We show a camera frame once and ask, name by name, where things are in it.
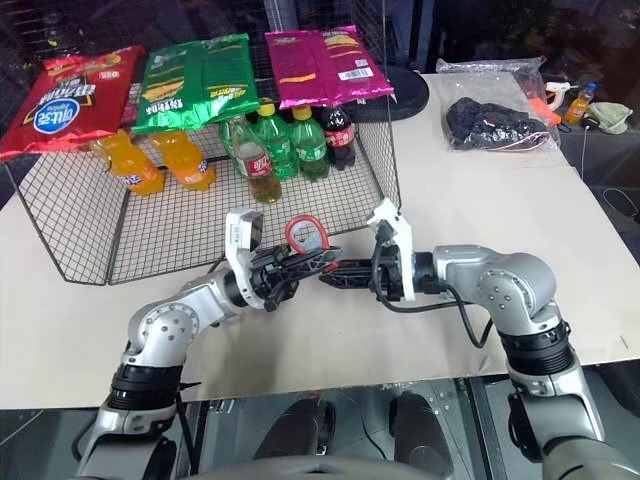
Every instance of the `white table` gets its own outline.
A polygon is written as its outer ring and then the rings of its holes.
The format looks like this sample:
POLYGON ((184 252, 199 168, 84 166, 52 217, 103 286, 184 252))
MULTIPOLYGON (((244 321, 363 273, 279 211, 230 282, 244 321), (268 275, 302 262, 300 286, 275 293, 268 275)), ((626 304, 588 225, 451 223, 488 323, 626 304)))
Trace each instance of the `white table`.
MULTIPOLYGON (((583 363, 640 357, 640 269, 575 171, 558 151, 450 152, 435 93, 445 79, 426 78, 427 108, 394 123, 415 249, 476 243, 538 255, 556 274, 556 298, 583 363)), ((98 405, 131 314, 206 271, 74 285, 62 281, 15 197, 0 212, 0 232, 0 408, 98 405)), ((332 240, 345 258, 373 249, 367 230, 332 240)), ((479 330, 486 313, 470 314, 479 330)), ((310 280, 276 313, 247 312, 206 332, 183 378, 203 382, 188 399, 206 399, 504 371, 497 335, 476 350, 453 309, 398 315, 366 291, 310 280)))

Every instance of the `black cloth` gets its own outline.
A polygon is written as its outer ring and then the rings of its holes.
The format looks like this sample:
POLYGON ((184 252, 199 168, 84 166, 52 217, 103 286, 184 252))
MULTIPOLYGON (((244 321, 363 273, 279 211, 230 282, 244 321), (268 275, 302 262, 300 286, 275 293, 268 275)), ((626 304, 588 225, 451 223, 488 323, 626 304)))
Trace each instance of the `black cloth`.
POLYGON ((525 139, 539 143, 549 135, 544 123, 525 112, 478 103, 469 97, 451 105, 446 123, 451 143, 458 150, 503 148, 525 139))

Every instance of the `plastic bottle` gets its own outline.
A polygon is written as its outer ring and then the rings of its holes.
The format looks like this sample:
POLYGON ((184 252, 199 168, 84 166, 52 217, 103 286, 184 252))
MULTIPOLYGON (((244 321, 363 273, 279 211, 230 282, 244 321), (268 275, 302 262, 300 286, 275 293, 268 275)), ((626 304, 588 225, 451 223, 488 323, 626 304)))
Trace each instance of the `plastic bottle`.
POLYGON ((280 180, 295 177, 298 174, 298 162, 293 156, 291 129, 276 113, 270 98, 262 99, 258 109, 258 123, 253 131, 267 149, 269 158, 280 180))
POLYGON ((233 117, 229 120, 229 133, 235 158, 238 163, 242 162, 242 168, 247 172, 253 198, 262 203, 277 202, 282 196, 280 180, 249 122, 241 115, 233 117))
POLYGON ((347 112, 340 106, 327 107, 320 114, 320 125, 327 140, 329 163, 338 170, 352 167, 356 162, 355 127, 347 112))
POLYGON ((246 177, 247 172, 246 170, 243 170, 244 165, 242 164, 242 162, 238 162, 236 154, 233 152, 233 142, 231 141, 229 120, 223 120, 222 122, 220 122, 220 126, 218 127, 218 135, 220 137, 220 141, 222 142, 222 146, 224 147, 224 151, 227 152, 229 160, 231 160, 233 169, 236 171, 236 173, 239 173, 243 177, 246 177))
POLYGON ((589 108, 589 102, 593 100, 595 89, 596 84, 590 83, 587 85, 587 88, 580 90, 578 98, 569 105, 569 109, 564 116, 565 122, 574 124, 580 122, 580 119, 587 111, 587 108, 589 108))
POLYGON ((158 170, 139 147, 131 143, 124 130, 91 142, 91 150, 110 163, 110 171, 138 195, 150 195, 164 189, 164 172, 158 170))
POLYGON ((164 164, 180 185, 189 190, 207 190, 216 179, 213 167, 207 165, 200 149, 181 130, 154 133, 151 144, 162 153, 164 164))
POLYGON ((291 131, 291 143, 300 162, 300 171, 312 182, 328 177, 327 143, 322 127, 311 118, 311 108, 293 107, 293 118, 296 122, 291 131))

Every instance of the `wire basket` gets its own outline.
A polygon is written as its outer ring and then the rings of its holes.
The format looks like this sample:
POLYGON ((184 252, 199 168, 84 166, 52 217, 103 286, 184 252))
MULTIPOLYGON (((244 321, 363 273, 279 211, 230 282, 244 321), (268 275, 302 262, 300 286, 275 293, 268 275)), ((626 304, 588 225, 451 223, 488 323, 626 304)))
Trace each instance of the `wire basket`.
MULTIPOLYGON (((74 2, 58 3, 69 8, 74 2)), ((157 6, 165 2, 146 3, 157 6)), ((193 14, 185 3, 180 4, 183 13, 193 14)), ((229 4, 233 4, 234 15, 244 12, 246 17, 264 19, 254 20, 245 30, 250 38, 261 38, 251 43, 261 95, 277 98, 264 43, 264 32, 269 29, 326 29, 355 23, 374 58, 384 66, 384 2, 229 4)), ((96 46, 101 38, 97 32, 89 31, 87 36, 94 48, 108 50, 139 43, 136 31, 140 30, 133 30, 129 37, 118 31, 119 43, 114 44, 112 35, 104 40, 106 48, 96 46)), ((195 38, 216 36, 210 33, 196 32, 195 38)), ((151 48, 161 46, 164 45, 153 44, 151 48)), ((83 284, 118 284, 215 262, 224 255, 225 215, 234 207, 245 206, 264 213, 262 246, 268 247, 285 242, 284 227, 295 215, 314 215, 330 234, 337 234, 364 226, 383 196, 399 204, 388 99, 384 105, 383 121, 373 115, 370 104, 356 106, 354 167, 342 172, 332 169, 328 178, 317 182, 301 176, 289 179, 282 184, 282 198, 273 205, 257 203, 250 195, 246 180, 232 168, 216 125, 189 132, 191 141, 216 169, 217 180, 206 192, 186 190, 167 172, 163 192, 139 197, 105 171, 104 161, 92 152, 46 153, 35 164, 33 155, 23 155, 5 166, 62 277, 83 284)), ((165 168, 161 155, 146 138, 139 146, 165 168)))

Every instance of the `chip bag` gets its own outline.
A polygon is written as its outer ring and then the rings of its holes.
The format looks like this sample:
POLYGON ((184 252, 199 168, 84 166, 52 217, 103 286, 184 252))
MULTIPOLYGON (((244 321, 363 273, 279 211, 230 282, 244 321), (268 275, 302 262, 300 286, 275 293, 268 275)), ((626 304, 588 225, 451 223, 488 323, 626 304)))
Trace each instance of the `chip bag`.
POLYGON ((149 55, 133 131, 193 130, 259 106, 247 34, 188 42, 149 55))
POLYGON ((393 93, 356 27, 266 33, 280 108, 340 105, 393 93))
POLYGON ((45 62, 45 71, 0 141, 0 159, 70 150, 118 131, 136 60, 135 46, 99 57, 45 62))

